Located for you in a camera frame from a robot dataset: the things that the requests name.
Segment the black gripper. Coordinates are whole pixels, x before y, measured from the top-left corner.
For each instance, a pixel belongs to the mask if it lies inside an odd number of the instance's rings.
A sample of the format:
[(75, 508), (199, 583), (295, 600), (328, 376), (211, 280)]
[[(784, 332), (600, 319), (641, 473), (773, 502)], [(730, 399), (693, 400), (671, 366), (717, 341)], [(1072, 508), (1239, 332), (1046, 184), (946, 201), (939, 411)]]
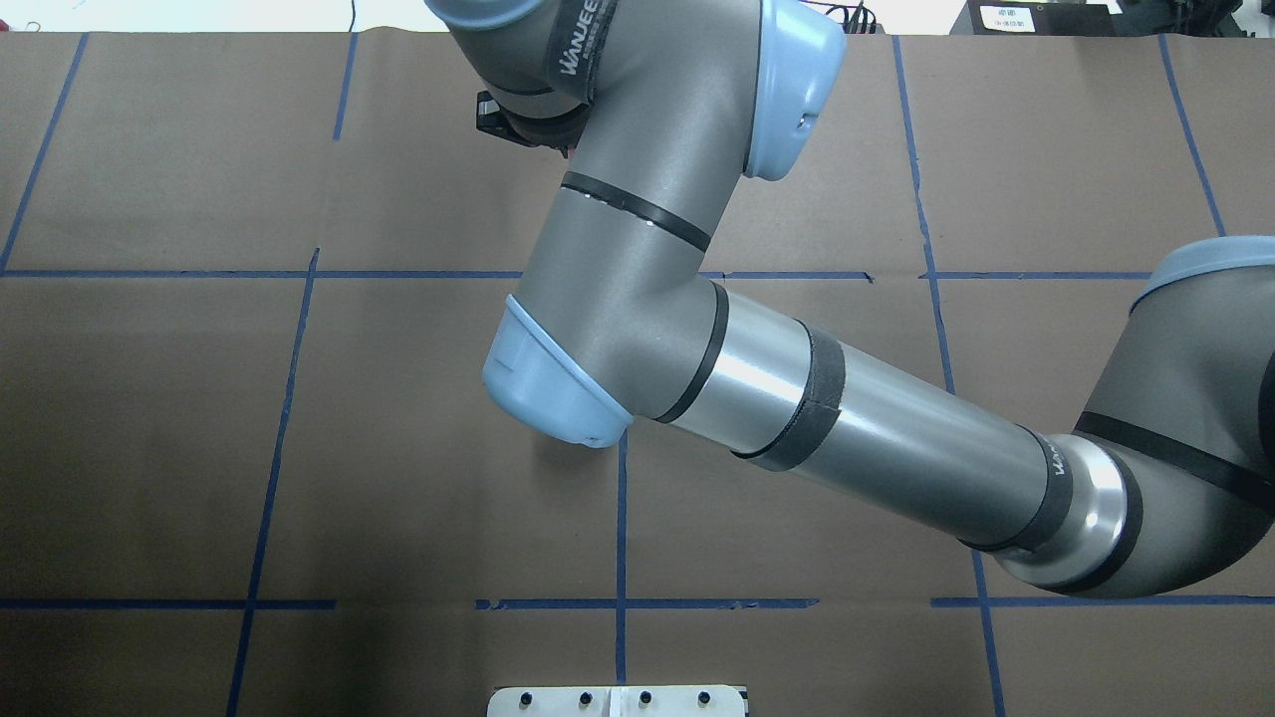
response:
[(482, 134), (515, 142), (524, 148), (550, 148), (570, 158), (586, 130), (592, 106), (578, 105), (555, 117), (524, 117), (499, 105), (487, 91), (476, 96), (476, 128)]

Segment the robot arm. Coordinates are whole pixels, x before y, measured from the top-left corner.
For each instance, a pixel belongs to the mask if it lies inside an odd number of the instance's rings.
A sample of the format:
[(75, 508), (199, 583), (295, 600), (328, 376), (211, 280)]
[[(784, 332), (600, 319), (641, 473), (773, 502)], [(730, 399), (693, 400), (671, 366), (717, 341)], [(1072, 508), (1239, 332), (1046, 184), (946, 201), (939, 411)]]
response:
[(1068, 434), (1044, 435), (700, 274), (780, 180), (847, 32), (802, 1), (432, 1), (516, 142), (569, 154), (482, 378), (586, 447), (634, 418), (856, 495), (1075, 598), (1233, 566), (1272, 528), (1272, 239), (1170, 253)]

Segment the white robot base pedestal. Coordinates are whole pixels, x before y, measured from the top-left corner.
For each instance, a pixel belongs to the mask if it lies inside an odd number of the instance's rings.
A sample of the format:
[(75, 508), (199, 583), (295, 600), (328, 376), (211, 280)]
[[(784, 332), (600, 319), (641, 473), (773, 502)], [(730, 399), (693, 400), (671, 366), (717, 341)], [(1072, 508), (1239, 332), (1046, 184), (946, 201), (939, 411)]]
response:
[(571, 685), (500, 688), (487, 716), (748, 716), (742, 686)]

